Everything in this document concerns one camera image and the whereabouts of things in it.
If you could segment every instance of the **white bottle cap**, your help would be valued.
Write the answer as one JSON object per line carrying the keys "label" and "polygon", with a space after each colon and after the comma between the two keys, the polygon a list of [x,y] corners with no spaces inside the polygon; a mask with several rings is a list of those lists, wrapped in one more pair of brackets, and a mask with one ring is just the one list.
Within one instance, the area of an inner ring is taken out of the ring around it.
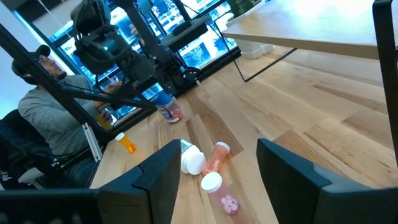
{"label": "white bottle cap", "polygon": [[120,141],[123,137],[124,137],[124,133],[120,133],[120,134],[118,134],[118,135],[115,137],[115,139],[116,139],[117,141]]}
{"label": "white bottle cap", "polygon": [[198,175],[205,169],[205,166],[206,157],[202,152],[195,153],[181,161],[181,171],[184,174]]}
{"label": "white bottle cap", "polygon": [[201,180],[201,188],[207,193],[213,193],[221,187],[223,178],[217,172],[208,173]]}
{"label": "white bottle cap", "polygon": [[216,143],[216,145],[220,145],[225,147],[228,150],[228,153],[230,152],[231,148],[229,147],[229,145],[227,145],[225,142],[218,142]]}

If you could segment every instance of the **medicine bottle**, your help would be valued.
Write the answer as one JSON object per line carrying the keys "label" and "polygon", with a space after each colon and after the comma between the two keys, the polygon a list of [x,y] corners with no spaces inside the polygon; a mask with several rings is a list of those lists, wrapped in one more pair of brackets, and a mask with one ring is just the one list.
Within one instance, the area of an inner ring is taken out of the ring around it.
{"label": "medicine bottle", "polygon": [[205,170],[202,172],[204,175],[210,172],[218,172],[224,163],[225,157],[230,151],[229,146],[224,142],[216,143],[216,147],[213,150],[213,154],[207,161]]}
{"label": "medicine bottle", "polygon": [[217,172],[210,172],[201,180],[201,188],[212,200],[218,203],[228,215],[235,214],[239,203],[223,183],[223,178]]}
{"label": "medicine bottle", "polygon": [[175,123],[182,119],[181,107],[174,96],[161,91],[154,96],[154,103],[168,122]]}
{"label": "medicine bottle", "polygon": [[205,155],[195,145],[181,139],[181,171],[198,175],[206,165]]}

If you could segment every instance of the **wooden table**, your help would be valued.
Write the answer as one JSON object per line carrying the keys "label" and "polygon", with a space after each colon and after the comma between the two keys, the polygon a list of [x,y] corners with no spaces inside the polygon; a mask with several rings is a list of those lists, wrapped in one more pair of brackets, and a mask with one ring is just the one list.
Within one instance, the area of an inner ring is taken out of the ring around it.
{"label": "wooden table", "polygon": [[[223,31],[225,37],[378,59],[374,0],[272,0]],[[392,2],[398,42],[398,1]]]}
{"label": "wooden table", "polygon": [[272,0],[224,30],[223,35],[380,60],[398,165],[398,1],[376,1]]}
{"label": "wooden table", "polygon": [[[261,60],[271,62],[287,50],[277,47]],[[225,215],[200,189],[201,175],[181,174],[172,224],[277,224],[257,166],[257,138],[372,188],[398,186],[383,89],[334,75],[349,72],[339,70],[336,55],[316,59],[327,68],[306,67],[317,56],[298,50],[248,83],[232,64],[225,66],[178,98],[183,121],[169,124],[156,112],[126,131],[138,148],[134,154],[109,142],[91,187],[112,181],[178,138],[197,145],[207,158],[217,141],[231,146],[221,176],[242,210]],[[369,61],[354,62],[352,69],[371,73]],[[256,63],[243,68],[255,72]]]}

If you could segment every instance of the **office chair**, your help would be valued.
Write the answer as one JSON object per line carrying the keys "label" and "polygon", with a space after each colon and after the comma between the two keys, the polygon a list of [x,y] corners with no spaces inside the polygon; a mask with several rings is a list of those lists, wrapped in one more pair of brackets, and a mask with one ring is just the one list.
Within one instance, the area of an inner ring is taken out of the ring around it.
{"label": "office chair", "polygon": [[[74,186],[73,180],[64,172],[84,159],[81,155],[87,150],[68,157],[53,156],[45,139],[18,110],[11,111],[0,120],[0,138],[3,139],[5,150],[10,149],[12,154],[22,154],[29,160],[25,162],[27,170],[19,177],[19,183],[30,183],[38,189]],[[37,181],[41,177],[45,179],[44,185]]]}

